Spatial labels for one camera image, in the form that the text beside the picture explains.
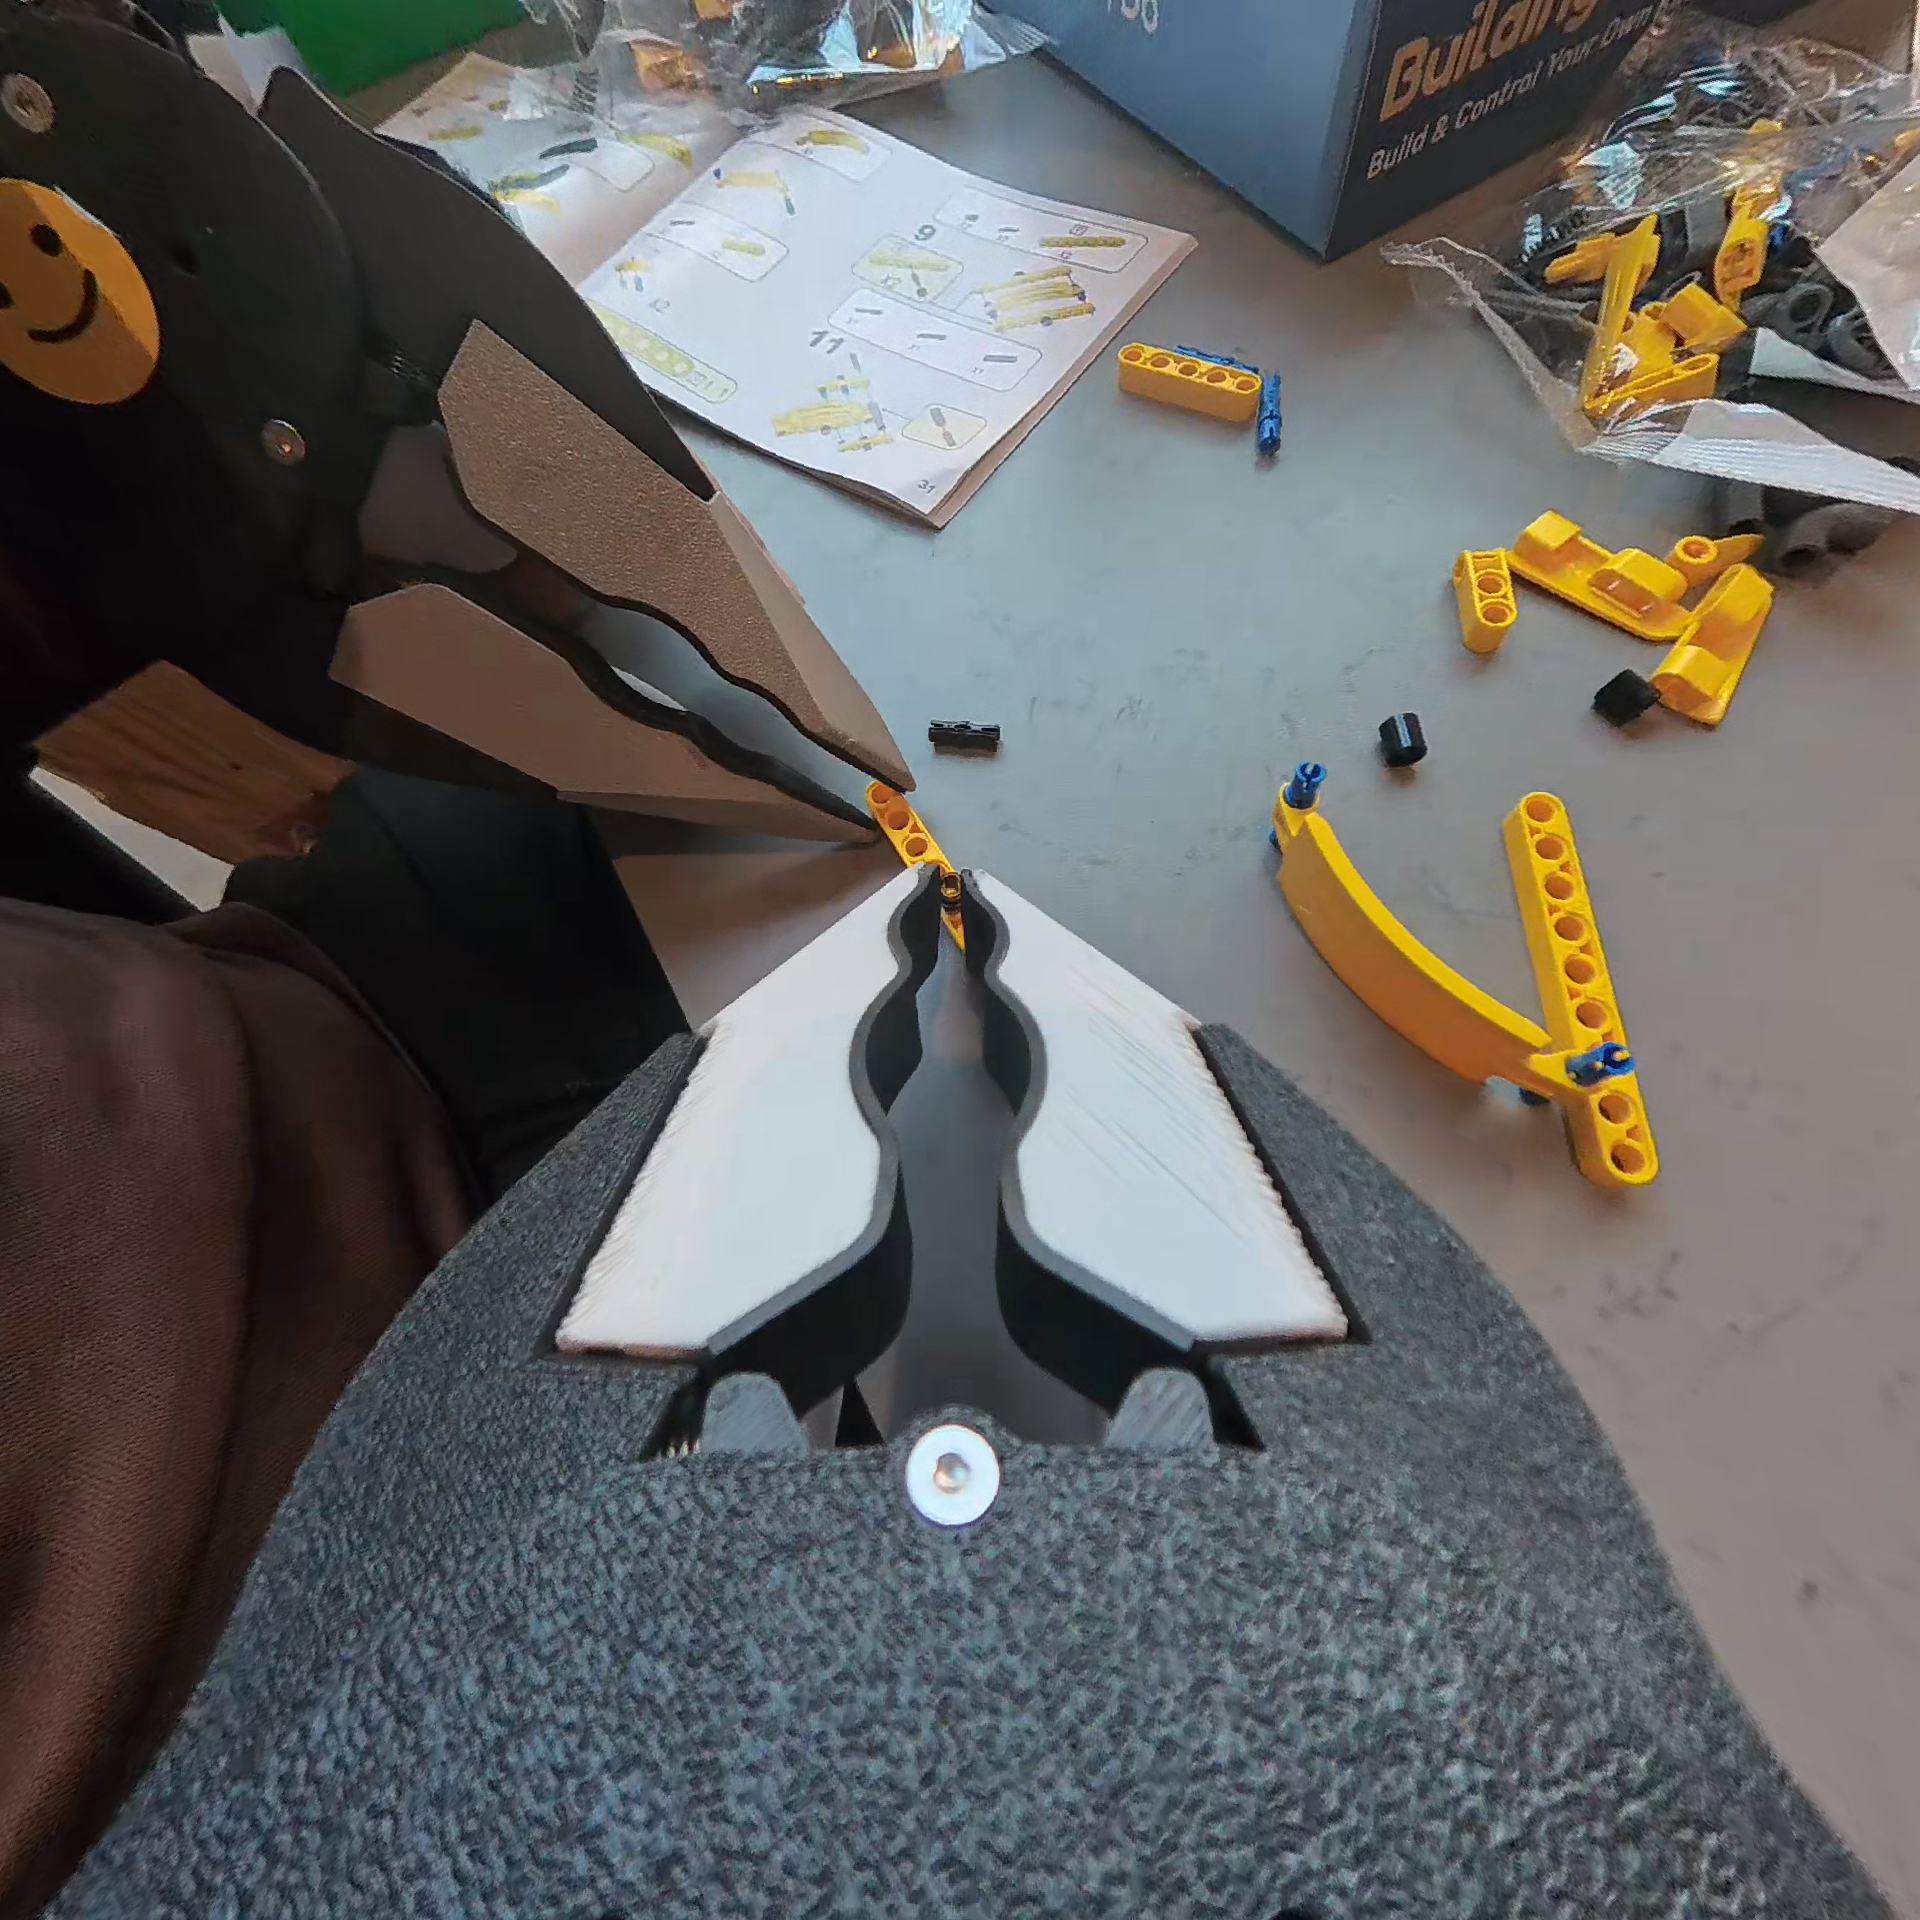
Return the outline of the person's brown clothing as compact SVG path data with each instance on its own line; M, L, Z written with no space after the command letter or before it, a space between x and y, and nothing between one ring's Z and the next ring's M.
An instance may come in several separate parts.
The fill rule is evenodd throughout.
M5 902L3 1052L3 1898L34 1916L475 1193L389 1028L258 907Z

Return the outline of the yellow sloped panel piece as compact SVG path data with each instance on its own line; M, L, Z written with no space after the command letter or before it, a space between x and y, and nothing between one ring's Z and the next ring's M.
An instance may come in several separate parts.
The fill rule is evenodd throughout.
M1736 699L1772 603L1773 585L1755 568L1740 562L1724 571L1651 676L1657 707L1715 730Z

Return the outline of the open instruction booklet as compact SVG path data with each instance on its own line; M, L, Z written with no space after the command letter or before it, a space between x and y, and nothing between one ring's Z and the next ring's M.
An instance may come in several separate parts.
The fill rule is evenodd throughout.
M930 529L1195 247L844 113L733 113L651 35L473 52L381 132L487 190L661 401Z

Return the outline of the yellow angled panel piece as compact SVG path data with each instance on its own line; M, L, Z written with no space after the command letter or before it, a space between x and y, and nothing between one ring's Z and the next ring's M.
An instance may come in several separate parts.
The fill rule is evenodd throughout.
M1607 550L1567 514L1544 513L1506 550L1512 571L1531 588L1640 641L1671 646L1692 625L1690 578L1652 553Z

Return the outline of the yellow beam with blue pins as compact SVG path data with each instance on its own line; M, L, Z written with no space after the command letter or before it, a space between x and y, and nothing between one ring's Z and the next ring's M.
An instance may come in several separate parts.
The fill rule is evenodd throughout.
M1115 377L1129 399L1225 425L1258 419L1265 384L1258 368L1155 344L1117 347Z

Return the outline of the grey desk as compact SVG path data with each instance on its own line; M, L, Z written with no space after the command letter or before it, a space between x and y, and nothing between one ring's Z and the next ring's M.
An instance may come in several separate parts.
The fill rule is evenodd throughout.
M1321 266L1042 57L856 110L976 176L1195 238L1140 314L1284 379L1273 464L1103 360L941 530L688 443L864 682L947 854L1235 1026L1522 1304L1615 1440L1713 1647L1915 1916L1915 527L1787 584L1725 722L1611 730L1625 635L1527 598L1456 635L1467 544L1563 513L1700 527L1683 474L1584 458L1489 330L1360 252ZM1412 711L1429 754L1379 758ZM930 722L1001 727L937 752ZM1571 804L1663 1178L1370 1015L1288 912L1303 760L1360 873L1456 971L1536 999L1499 826Z

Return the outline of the clear bag of building parts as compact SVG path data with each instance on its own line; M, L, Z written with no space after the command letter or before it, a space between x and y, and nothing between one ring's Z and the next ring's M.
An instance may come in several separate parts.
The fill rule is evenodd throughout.
M1522 198L1381 247L1611 464L1915 518L1915 39L1663 6Z

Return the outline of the yellow long holed beam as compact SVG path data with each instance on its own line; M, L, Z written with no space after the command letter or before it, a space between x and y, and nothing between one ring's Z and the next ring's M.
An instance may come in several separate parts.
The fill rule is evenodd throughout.
M1563 1089L1551 1099L1525 1097L1562 1113L1576 1167L1591 1184L1616 1191L1652 1184L1660 1152L1640 1073L1576 1089L1563 1067L1571 1052L1602 1040L1627 1046L1568 807L1553 794L1527 794L1506 814L1503 840L1544 1006L1540 1026L1563 1049L1547 1067Z

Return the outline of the yellow short holed beam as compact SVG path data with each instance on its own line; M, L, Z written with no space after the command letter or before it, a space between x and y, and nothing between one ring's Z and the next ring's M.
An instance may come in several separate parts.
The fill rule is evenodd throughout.
M1452 568L1460 642L1474 656L1497 654L1519 625L1521 603L1512 569L1504 547L1471 547Z

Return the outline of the blue cardboard box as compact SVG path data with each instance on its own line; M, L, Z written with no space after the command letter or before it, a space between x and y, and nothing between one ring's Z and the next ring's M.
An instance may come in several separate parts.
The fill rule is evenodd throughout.
M1272 225L1339 259L1551 148L1668 6L989 3Z

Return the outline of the green box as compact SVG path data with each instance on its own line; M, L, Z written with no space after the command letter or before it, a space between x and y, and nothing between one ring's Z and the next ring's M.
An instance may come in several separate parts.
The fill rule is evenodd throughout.
M520 3L218 3L237 33L287 33L329 92L359 92L525 20Z

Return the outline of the yellow curved panel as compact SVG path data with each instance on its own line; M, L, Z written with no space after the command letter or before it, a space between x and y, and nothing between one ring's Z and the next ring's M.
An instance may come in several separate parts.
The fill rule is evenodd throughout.
M1328 969L1409 1046L1473 1083L1506 1081L1551 1099L1563 1049L1530 1017L1474 988L1426 948L1359 873L1328 818L1275 798L1281 891Z

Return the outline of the person's dark trousers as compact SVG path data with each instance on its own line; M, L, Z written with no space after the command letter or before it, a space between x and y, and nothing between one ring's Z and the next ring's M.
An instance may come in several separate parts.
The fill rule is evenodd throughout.
M345 974L487 1201L688 1032L596 828L561 800L362 771L307 854L236 866L224 904Z

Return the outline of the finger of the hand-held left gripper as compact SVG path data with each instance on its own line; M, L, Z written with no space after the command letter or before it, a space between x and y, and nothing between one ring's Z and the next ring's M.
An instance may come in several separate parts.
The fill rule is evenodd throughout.
M443 584L347 608L329 675L561 800L831 847L877 832L864 807L639 692L593 649L554 648Z
M440 415L479 519L595 603L679 633L813 748L915 786L874 699L725 492L685 488L483 320L440 384Z

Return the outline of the clear plastic bag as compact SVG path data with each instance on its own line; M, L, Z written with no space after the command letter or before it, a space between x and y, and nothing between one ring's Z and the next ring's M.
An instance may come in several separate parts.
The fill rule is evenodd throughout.
M521 3L642 96L770 118L851 106L1031 57L1050 36L979 3Z

